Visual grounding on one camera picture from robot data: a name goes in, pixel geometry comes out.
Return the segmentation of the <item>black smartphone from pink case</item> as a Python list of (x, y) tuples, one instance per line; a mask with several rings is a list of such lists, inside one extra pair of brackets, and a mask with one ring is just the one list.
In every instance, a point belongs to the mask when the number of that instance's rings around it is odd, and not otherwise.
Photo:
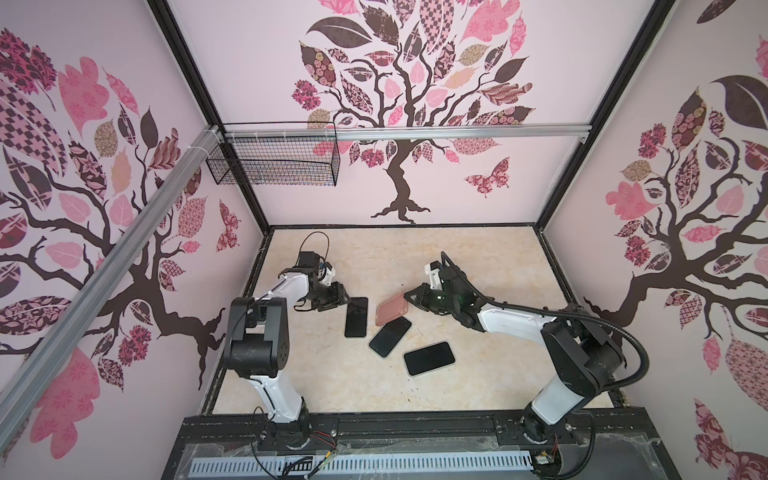
[(369, 300), (367, 297), (352, 297), (347, 304), (344, 337), (364, 338), (367, 333)]

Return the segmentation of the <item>pink silicone phone case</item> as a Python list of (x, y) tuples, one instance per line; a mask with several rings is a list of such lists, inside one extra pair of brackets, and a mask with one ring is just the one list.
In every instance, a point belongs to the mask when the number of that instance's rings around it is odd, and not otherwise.
[(392, 298), (381, 303), (376, 309), (375, 325), (382, 327), (387, 323), (406, 315), (409, 309), (409, 303), (403, 293), (399, 293)]

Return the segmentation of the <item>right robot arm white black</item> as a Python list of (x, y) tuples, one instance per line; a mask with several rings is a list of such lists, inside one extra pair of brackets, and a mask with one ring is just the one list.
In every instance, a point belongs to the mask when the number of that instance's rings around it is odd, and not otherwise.
[(576, 318), (574, 310), (532, 313), (499, 306), (469, 287), (433, 288), (424, 283), (403, 294), (419, 310), (451, 316), (482, 333), (506, 334), (544, 346), (555, 375), (529, 402), (520, 428), (532, 443), (541, 444), (554, 426), (608, 389), (625, 356), (602, 325)]

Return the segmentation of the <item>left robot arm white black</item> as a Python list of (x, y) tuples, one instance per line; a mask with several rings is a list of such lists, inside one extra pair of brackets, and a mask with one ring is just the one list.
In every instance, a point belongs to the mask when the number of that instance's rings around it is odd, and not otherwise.
[(266, 419), (285, 434), (308, 436), (306, 401), (284, 372), (290, 353), (289, 312), (303, 302), (312, 311), (349, 303), (335, 270), (321, 255), (301, 251), (275, 286), (255, 297), (237, 297), (230, 305), (222, 361), (258, 392)]

